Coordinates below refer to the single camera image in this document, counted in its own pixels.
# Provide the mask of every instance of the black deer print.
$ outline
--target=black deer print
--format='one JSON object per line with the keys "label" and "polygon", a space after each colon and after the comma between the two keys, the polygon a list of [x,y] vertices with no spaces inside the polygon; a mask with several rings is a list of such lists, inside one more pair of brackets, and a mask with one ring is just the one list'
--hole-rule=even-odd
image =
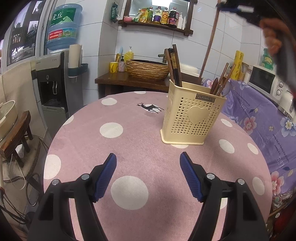
{"label": "black deer print", "polygon": [[137,104],[137,106],[141,106],[141,107],[143,107],[144,109],[146,109],[146,110],[148,110],[148,111],[150,111],[150,112],[155,112],[155,113],[158,113],[157,111],[155,111],[154,109],[158,109],[158,110],[164,110],[163,108],[161,108],[161,107],[157,107],[157,106],[155,106],[155,105],[150,105],[150,106],[145,106],[143,103],[138,103]]}

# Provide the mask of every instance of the pink polka dot tablecloth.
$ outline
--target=pink polka dot tablecloth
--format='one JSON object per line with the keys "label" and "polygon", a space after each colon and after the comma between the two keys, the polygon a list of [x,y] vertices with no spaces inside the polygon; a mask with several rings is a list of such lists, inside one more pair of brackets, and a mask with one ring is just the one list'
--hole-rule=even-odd
{"label": "pink polka dot tablecloth", "polygon": [[[161,141],[167,94],[136,91],[107,96],[71,116],[55,136],[46,158],[44,189],[58,178],[76,180],[102,164],[109,153],[117,168],[105,196],[94,204],[112,241],[187,241],[202,204],[195,199],[180,168],[186,151],[221,180],[243,178],[267,220],[271,177],[250,136],[220,113],[204,145],[168,145]],[[222,199],[213,240],[219,240],[227,199]],[[75,203],[70,200],[76,239],[83,240]]]}

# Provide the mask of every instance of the green container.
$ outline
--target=green container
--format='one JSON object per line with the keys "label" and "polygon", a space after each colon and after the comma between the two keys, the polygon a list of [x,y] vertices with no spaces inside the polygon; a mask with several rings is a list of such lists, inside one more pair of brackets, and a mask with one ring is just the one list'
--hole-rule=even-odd
{"label": "green container", "polygon": [[273,70],[274,69],[274,62],[272,57],[268,53],[268,49],[264,49],[263,60],[262,60],[262,67]]}

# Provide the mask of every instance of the cream plastic basket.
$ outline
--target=cream plastic basket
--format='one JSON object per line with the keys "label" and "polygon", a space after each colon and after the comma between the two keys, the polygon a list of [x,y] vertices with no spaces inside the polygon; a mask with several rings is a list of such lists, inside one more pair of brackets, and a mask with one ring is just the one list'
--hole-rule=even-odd
{"label": "cream plastic basket", "polygon": [[170,80],[161,139],[166,144],[203,145],[226,98],[210,94],[210,88]]}

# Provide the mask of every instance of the pink bowl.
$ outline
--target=pink bowl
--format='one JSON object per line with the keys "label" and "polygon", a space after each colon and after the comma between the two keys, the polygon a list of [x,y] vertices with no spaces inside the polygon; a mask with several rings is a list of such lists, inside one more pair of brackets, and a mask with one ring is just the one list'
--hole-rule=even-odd
{"label": "pink bowl", "polygon": [[129,16],[125,16],[123,18],[123,21],[125,21],[125,22],[131,22],[132,20],[133,20],[133,18],[132,17],[129,17]]}

